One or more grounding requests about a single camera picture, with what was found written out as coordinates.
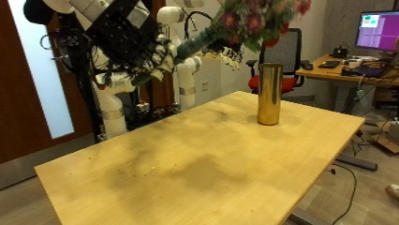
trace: computer monitor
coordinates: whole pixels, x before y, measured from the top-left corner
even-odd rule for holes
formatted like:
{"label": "computer monitor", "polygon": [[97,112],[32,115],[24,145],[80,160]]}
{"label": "computer monitor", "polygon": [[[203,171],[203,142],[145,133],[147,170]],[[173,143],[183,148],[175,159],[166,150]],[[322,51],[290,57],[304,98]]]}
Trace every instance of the computer monitor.
{"label": "computer monitor", "polygon": [[399,38],[399,11],[361,12],[355,46],[379,51],[395,51]]}

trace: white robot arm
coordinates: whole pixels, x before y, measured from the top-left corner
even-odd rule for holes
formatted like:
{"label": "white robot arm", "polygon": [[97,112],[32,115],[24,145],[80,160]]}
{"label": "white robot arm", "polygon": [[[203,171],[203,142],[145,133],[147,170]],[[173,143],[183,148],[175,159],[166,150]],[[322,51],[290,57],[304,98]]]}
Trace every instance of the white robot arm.
{"label": "white robot arm", "polygon": [[[99,44],[102,39],[98,38],[98,35],[102,35],[97,32],[92,27],[95,24],[98,20],[102,20],[105,11],[110,11],[109,6],[111,4],[111,0],[44,0],[46,5],[57,12],[69,14],[73,11],[76,12],[78,21],[81,22],[85,30],[89,33],[89,37],[98,41]],[[146,18],[150,15],[149,11],[146,10],[143,4],[141,1],[135,1],[137,5],[134,8],[130,8],[126,12],[125,18],[118,18],[121,20],[121,24],[130,23],[134,27],[141,27],[146,25]],[[183,0],[174,0],[178,7],[165,7],[159,10],[158,13],[158,21],[171,24],[178,23],[179,20],[185,19],[185,14],[182,14],[182,9],[186,7],[201,7],[203,6],[202,0],[191,0],[191,1],[183,1]],[[106,38],[111,38],[113,35],[123,35],[125,30],[122,30],[123,27],[121,27],[121,30],[111,33],[111,30],[109,30],[109,36]],[[125,37],[115,37],[114,39],[118,40],[121,38],[121,42],[123,42]],[[163,36],[163,34],[159,34],[157,37],[157,40],[159,42],[166,42],[165,39],[167,37]],[[129,61],[129,58],[123,58],[125,55],[121,52],[121,49],[118,49],[118,46],[114,45],[114,43],[106,43],[105,45],[99,45],[101,50],[103,50],[105,55],[114,60],[119,60],[119,62],[126,63],[129,66],[134,66],[134,61]],[[167,53],[163,55],[162,58],[159,58],[158,54],[154,53],[150,57],[151,63],[158,62],[157,67],[149,62],[142,63],[142,68],[145,68],[146,71],[150,71],[150,75],[155,77],[157,79],[162,80],[163,74],[162,71],[173,71],[174,64],[173,64],[173,57],[175,56],[175,48],[174,46],[179,44],[179,39],[177,38],[175,34],[170,32],[170,41],[171,44],[167,45],[167,49],[165,46],[159,45],[154,49],[159,50],[161,52]],[[189,58],[182,64],[179,64],[175,67],[177,76],[179,80],[179,93],[181,93],[181,109],[187,110],[189,108],[194,107],[194,81],[191,74],[199,69],[201,67],[201,58],[199,57],[191,57]],[[122,111],[122,102],[119,98],[115,96],[117,93],[123,92],[131,92],[134,90],[134,85],[131,84],[130,80],[131,77],[127,76],[127,71],[118,71],[113,72],[109,83],[105,83],[105,78],[109,76],[105,73],[101,73],[95,75],[95,81],[93,81],[93,89],[95,92],[95,96],[98,98],[98,104],[99,109],[102,112],[102,119],[103,119],[103,126],[105,126],[105,137],[102,139],[113,138],[114,136],[125,133],[126,130],[126,123],[125,123],[125,115]]]}

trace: gold cylinder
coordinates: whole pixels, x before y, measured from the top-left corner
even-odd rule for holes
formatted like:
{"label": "gold cylinder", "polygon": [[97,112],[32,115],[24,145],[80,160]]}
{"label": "gold cylinder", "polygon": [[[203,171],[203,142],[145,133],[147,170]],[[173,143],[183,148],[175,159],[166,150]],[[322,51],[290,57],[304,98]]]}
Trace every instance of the gold cylinder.
{"label": "gold cylinder", "polygon": [[275,125],[279,120],[283,65],[259,65],[258,123]]}

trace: desk leg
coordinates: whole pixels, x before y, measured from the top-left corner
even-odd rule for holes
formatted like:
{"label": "desk leg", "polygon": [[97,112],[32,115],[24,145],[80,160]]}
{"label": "desk leg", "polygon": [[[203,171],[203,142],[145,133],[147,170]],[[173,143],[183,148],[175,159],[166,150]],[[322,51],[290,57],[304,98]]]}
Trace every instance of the desk leg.
{"label": "desk leg", "polygon": [[312,216],[307,211],[300,208],[295,208],[288,215],[288,221],[298,225],[330,225],[326,221]]}
{"label": "desk leg", "polygon": [[373,172],[377,170],[377,164],[364,161],[355,157],[348,157],[348,156],[340,154],[335,160],[344,162],[352,166],[361,167],[363,169],[373,171]]}

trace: red chair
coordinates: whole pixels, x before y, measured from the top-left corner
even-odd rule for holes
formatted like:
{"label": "red chair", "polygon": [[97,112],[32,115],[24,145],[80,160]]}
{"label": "red chair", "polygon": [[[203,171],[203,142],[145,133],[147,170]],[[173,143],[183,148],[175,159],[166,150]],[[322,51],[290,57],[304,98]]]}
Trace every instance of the red chair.
{"label": "red chair", "polygon": [[[276,63],[283,65],[282,94],[303,85],[304,77],[295,75],[300,67],[302,31],[299,28],[290,28],[288,32],[279,37],[276,44],[268,47],[263,44],[259,54],[259,64]],[[250,80],[248,88],[252,94],[258,93],[259,75],[254,74],[256,60],[248,60]]]}

